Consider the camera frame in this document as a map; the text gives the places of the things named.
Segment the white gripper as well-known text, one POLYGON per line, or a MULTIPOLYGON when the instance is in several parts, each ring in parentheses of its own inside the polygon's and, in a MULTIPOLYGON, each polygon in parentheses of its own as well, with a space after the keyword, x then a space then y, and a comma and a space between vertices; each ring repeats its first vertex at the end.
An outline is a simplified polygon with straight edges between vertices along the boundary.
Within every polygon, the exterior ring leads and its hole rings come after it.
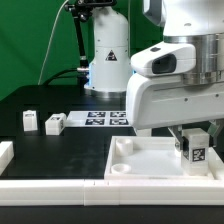
POLYGON ((134 74, 127 86, 126 116, 137 130, 170 126, 178 151, 184 144, 181 124, 213 120, 207 133, 209 146, 216 147, 224 128, 224 80, 186 86, 179 75, 147 78, 134 74))

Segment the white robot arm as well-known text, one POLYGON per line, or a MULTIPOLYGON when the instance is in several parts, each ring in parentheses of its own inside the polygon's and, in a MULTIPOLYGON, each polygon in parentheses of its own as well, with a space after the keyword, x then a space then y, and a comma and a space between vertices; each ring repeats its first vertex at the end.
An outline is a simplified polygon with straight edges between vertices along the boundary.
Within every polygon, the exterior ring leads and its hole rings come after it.
POLYGON ((224 121, 224 0, 143 0, 155 44, 131 57, 126 116, 137 129, 224 121))

